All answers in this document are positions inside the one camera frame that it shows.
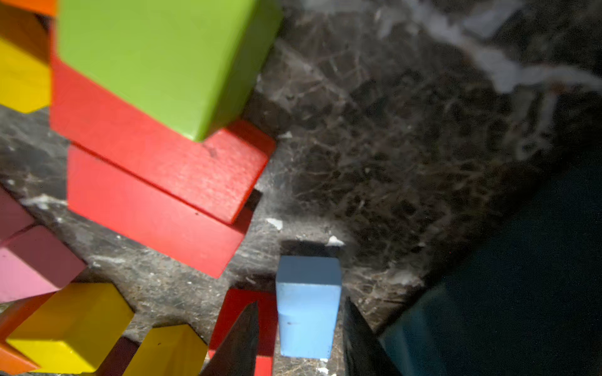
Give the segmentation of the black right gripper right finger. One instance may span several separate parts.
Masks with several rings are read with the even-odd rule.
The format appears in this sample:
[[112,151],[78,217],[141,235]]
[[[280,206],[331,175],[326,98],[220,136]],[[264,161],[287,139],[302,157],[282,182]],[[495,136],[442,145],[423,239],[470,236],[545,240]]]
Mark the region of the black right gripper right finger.
[[346,298],[343,309],[343,358],[345,375],[401,376],[349,297]]

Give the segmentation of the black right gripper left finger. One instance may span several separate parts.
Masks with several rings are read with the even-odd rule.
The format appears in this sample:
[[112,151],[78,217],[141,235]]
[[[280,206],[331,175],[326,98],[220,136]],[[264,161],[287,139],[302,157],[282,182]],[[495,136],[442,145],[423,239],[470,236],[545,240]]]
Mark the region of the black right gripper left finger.
[[253,376],[260,341],[258,302],[247,305],[200,376]]

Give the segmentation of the light blue block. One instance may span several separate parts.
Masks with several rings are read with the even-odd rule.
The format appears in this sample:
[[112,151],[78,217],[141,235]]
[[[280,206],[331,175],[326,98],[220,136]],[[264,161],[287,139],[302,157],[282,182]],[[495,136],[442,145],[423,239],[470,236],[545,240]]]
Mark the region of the light blue block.
[[276,294],[282,356],[329,359],[342,288],[337,258],[280,258]]

